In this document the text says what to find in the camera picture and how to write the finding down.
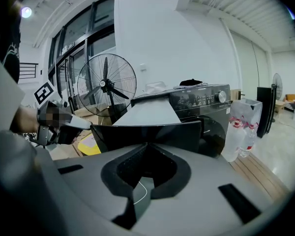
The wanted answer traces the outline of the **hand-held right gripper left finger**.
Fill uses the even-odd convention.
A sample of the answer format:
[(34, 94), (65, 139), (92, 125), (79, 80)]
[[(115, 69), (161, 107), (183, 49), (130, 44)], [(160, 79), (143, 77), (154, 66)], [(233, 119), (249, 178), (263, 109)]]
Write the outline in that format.
[(147, 145), (51, 162), (51, 194), (60, 212), (61, 236), (146, 236), (148, 219), (139, 192)]

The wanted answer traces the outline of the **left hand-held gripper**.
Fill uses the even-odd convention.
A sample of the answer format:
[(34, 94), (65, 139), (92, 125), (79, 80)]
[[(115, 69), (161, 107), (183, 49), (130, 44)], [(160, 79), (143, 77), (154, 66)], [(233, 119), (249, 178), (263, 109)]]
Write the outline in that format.
[(34, 143), (43, 147), (51, 144), (70, 145), (75, 141), (74, 128), (90, 130), (91, 121), (71, 115), (65, 110), (51, 82), (43, 83), (35, 91), (34, 98), (37, 103), (38, 122)]

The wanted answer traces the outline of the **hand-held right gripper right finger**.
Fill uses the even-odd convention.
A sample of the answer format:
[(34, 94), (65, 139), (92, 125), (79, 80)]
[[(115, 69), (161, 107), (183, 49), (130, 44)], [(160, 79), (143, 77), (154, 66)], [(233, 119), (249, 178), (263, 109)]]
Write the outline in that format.
[(185, 160), (191, 168), (187, 185), (174, 197), (152, 200), (135, 224), (144, 236), (244, 236), (244, 224), (219, 186), (232, 184), (260, 212), (272, 198), (234, 171), (224, 158), (211, 158), (176, 147), (160, 148)]

